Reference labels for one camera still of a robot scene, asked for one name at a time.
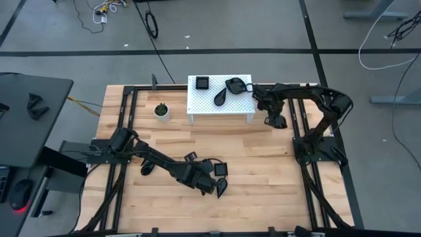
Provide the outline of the black spare gripper finger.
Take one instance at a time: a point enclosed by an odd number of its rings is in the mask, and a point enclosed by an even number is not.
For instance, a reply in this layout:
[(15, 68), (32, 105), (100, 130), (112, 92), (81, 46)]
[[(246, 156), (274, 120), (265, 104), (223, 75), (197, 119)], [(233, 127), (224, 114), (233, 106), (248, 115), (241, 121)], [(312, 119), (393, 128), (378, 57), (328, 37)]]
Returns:
[(29, 99), (26, 106), (27, 110), (31, 110), (37, 103), (42, 102), (43, 98), (40, 95), (29, 93)]
[(39, 120), (48, 110), (49, 107), (40, 107), (28, 110), (28, 114), (32, 120)]

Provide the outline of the black teardrop mini plate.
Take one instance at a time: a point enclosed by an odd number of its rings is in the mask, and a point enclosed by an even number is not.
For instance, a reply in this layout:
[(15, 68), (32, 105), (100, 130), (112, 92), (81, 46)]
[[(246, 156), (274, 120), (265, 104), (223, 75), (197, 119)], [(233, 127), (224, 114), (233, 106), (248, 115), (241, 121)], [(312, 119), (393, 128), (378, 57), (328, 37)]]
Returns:
[(216, 182), (216, 194), (217, 198), (221, 198), (223, 193), (226, 191), (226, 188), (228, 187), (228, 181), (226, 178), (219, 178)]
[(154, 168), (155, 168), (155, 164), (153, 162), (148, 161), (148, 160), (143, 160), (141, 164), (141, 174), (143, 176), (147, 176), (151, 174)]
[(222, 106), (226, 101), (226, 91), (227, 88), (222, 89), (220, 92), (218, 92), (214, 97), (214, 104), (216, 106)]

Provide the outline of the black computer mouse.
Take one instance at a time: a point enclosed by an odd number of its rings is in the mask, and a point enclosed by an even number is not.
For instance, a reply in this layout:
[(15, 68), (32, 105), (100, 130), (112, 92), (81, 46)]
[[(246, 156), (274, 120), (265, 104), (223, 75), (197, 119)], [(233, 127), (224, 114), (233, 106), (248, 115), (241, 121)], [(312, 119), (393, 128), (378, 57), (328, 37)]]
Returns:
[(17, 182), (11, 192), (10, 207), (14, 211), (23, 210), (29, 200), (34, 183), (30, 179), (23, 179)]

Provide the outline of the black desk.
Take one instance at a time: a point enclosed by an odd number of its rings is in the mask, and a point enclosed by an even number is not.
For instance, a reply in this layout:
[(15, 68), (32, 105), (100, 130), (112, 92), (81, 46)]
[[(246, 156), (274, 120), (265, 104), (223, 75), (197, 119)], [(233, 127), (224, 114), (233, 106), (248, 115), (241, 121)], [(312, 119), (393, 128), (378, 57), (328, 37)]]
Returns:
[[(31, 167), (41, 153), (74, 82), (69, 79), (0, 75), (0, 165)], [(42, 102), (32, 109), (49, 107), (32, 120), (26, 109), (29, 93)]]

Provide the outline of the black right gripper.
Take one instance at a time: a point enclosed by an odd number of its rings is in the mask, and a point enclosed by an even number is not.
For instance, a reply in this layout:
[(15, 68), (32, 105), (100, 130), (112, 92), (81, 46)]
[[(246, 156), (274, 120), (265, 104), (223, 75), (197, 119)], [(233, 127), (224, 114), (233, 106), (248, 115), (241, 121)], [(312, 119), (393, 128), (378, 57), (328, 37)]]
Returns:
[[(246, 84), (247, 89), (253, 89), (254, 84)], [(280, 114), (283, 110), (285, 91), (289, 89), (287, 84), (275, 84), (267, 89), (265, 86), (255, 84), (255, 90), (247, 90), (247, 93), (255, 92), (255, 101), (257, 109), (267, 111), (268, 113)]]

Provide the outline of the white power adapter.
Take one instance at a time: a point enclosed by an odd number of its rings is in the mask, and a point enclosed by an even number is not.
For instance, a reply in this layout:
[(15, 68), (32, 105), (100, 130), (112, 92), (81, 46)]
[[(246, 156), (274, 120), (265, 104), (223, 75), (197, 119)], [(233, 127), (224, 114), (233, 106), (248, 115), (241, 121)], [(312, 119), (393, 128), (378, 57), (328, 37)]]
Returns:
[(104, 0), (92, 8), (93, 23), (106, 24), (109, 13), (116, 13), (119, 7), (126, 8), (127, 6), (128, 0)]

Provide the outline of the black leaf-shaped mini plate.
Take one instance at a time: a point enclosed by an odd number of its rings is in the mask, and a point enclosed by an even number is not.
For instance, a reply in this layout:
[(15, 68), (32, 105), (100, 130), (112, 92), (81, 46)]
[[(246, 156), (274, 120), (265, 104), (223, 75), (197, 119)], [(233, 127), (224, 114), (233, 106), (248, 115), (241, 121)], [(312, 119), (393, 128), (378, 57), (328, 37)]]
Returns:
[(238, 95), (247, 91), (246, 83), (238, 77), (226, 80), (225, 84), (228, 91), (234, 95)]

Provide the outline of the grey desk foot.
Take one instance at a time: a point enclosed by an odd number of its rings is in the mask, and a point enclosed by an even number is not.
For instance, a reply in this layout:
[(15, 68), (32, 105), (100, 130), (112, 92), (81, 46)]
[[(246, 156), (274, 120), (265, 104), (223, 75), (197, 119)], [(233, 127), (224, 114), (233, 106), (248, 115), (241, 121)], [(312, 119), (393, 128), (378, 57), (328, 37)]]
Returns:
[(371, 96), (370, 102), (372, 104), (421, 105), (421, 88), (418, 88), (405, 96)]
[(345, 11), (344, 19), (347, 20), (404, 20), (409, 17), (404, 12), (389, 11), (389, 8), (396, 0), (380, 0), (372, 11)]

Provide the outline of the black aluminium table frame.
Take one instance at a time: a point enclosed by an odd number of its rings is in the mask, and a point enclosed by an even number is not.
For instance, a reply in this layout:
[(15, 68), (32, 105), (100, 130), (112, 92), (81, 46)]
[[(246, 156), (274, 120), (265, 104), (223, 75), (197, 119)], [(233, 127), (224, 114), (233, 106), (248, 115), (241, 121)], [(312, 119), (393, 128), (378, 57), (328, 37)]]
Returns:
[[(165, 103), (170, 120), (161, 122), (155, 107)], [(187, 118), (187, 87), (141, 86), (136, 94), (122, 86), (106, 89), (97, 136), (107, 139), (117, 126), (132, 127), (151, 147), (182, 160), (192, 151), (200, 159), (217, 158), (228, 165), (228, 187), (221, 198), (202, 195), (176, 182), (164, 169), (140, 173), (141, 159), (123, 166), (122, 194), (110, 206), (108, 226), (119, 233), (265, 232), (269, 227), (293, 230), (322, 225), (319, 204), (309, 216), (301, 168), (294, 157), (292, 139), (316, 126), (322, 113), (310, 100), (284, 105), (286, 129), (265, 125), (265, 112), (251, 123), (243, 115), (200, 115)]]

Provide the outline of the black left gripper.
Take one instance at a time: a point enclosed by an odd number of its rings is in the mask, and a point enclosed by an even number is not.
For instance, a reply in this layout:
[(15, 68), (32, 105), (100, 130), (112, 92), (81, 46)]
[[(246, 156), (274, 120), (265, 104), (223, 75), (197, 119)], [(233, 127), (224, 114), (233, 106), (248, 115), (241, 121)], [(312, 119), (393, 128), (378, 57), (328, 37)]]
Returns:
[(197, 188), (203, 195), (211, 195), (218, 186), (218, 180), (211, 177), (214, 170), (211, 160), (180, 165), (177, 168), (177, 181), (192, 189)]

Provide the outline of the white plant pot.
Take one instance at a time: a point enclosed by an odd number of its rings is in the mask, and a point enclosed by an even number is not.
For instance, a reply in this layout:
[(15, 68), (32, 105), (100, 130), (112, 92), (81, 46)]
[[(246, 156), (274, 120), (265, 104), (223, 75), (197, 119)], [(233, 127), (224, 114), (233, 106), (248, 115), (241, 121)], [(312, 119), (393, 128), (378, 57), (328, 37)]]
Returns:
[(155, 114), (155, 116), (157, 117), (157, 119), (159, 120), (159, 121), (161, 121), (161, 122), (168, 122), (169, 120), (170, 120), (170, 112), (169, 112), (169, 109), (168, 109), (168, 112), (167, 112), (167, 114), (165, 115), (165, 116), (163, 116), (163, 117), (158, 117), (156, 114)]

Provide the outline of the white perforated riser shelf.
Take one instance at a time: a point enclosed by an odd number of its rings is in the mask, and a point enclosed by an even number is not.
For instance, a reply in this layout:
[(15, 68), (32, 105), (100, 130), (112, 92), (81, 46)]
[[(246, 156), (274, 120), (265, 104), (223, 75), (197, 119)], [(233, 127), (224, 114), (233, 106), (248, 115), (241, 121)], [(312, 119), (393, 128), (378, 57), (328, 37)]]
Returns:
[(248, 123), (253, 121), (256, 107), (251, 92), (234, 95), (227, 91), (225, 102), (221, 106), (214, 104), (215, 96), (226, 87), (226, 80), (239, 78), (248, 84), (252, 82), (250, 74), (205, 77), (209, 78), (209, 88), (206, 90), (196, 88), (197, 76), (188, 76), (187, 79), (187, 117), (191, 125), (195, 115), (246, 115)]

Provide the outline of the grey side desk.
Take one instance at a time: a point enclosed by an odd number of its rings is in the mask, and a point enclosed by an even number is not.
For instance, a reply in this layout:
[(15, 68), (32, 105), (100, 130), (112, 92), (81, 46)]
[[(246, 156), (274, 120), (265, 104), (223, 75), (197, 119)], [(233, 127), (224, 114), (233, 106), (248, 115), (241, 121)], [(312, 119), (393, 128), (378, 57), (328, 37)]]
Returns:
[[(8, 181), (5, 201), (0, 203), (0, 237), (18, 237), (26, 217), (30, 214), (30, 209), (36, 199), (38, 190), (43, 182), (47, 170), (48, 168), (44, 165), (36, 165), (31, 169), (14, 169), (11, 179)], [(33, 183), (29, 201), (23, 210), (15, 211), (10, 206), (12, 189), (19, 181), (27, 178)]]

